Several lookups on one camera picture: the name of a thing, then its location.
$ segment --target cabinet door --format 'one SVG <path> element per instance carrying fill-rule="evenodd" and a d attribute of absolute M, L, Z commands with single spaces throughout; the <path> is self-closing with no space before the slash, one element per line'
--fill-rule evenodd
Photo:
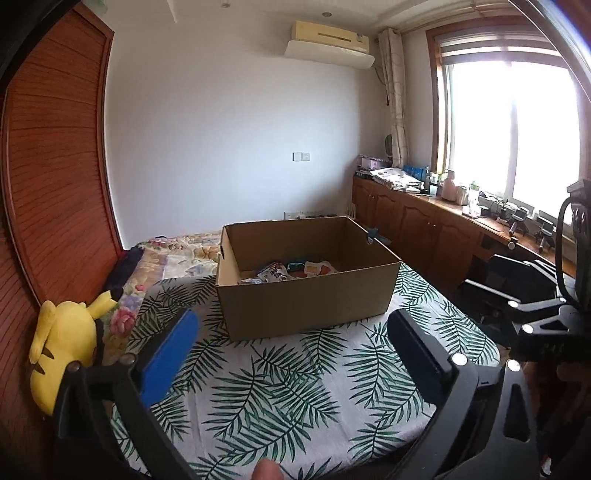
<path fill-rule="evenodd" d="M 436 233 L 433 208 L 413 197 L 406 198 L 401 206 L 400 228 L 395 241 L 394 253 L 423 276 L 427 274 Z"/>
<path fill-rule="evenodd" d="M 375 197 L 371 186 L 363 180 L 353 184 L 353 203 L 355 204 L 355 219 L 365 226 L 373 227 Z"/>
<path fill-rule="evenodd" d="M 449 212 L 441 212 L 435 223 L 439 234 L 427 278 L 440 291 L 453 291 L 466 279 L 479 231 L 470 222 Z"/>
<path fill-rule="evenodd" d="M 394 248 L 400 227 L 400 194 L 398 192 L 378 193 L 375 198 L 374 226 L 380 235 L 392 242 L 390 248 Z"/>

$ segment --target roller blind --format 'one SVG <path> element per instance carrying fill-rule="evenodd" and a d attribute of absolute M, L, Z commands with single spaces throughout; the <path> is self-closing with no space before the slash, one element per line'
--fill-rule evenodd
<path fill-rule="evenodd" d="M 533 25 L 472 28 L 436 37 L 441 63 L 527 61 L 565 67 L 560 53 Z"/>

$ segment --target cardboard box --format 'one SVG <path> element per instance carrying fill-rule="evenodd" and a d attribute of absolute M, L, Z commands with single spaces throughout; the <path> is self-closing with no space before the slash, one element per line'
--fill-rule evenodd
<path fill-rule="evenodd" d="M 269 263 L 328 260 L 338 273 L 241 284 Z M 400 259 L 348 217 L 235 223 L 222 231 L 217 293 L 230 338 L 267 338 L 384 313 Z"/>

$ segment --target human hand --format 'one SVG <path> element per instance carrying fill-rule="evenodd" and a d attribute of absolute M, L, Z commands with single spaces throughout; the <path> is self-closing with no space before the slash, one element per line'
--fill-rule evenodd
<path fill-rule="evenodd" d="M 283 480 L 283 474 L 273 460 L 261 458 L 252 471 L 251 480 Z"/>

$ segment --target curtain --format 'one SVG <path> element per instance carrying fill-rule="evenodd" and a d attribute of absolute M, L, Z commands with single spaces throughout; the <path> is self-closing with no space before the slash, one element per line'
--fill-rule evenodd
<path fill-rule="evenodd" d="M 382 57 L 382 70 L 384 71 L 384 80 L 386 83 L 386 93 L 388 94 L 390 104 L 392 165 L 402 168 L 408 164 L 408 146 L 404 131 L 406 87 L 402 37 L 389 28 L 380 33 L 378 40 Z"/>

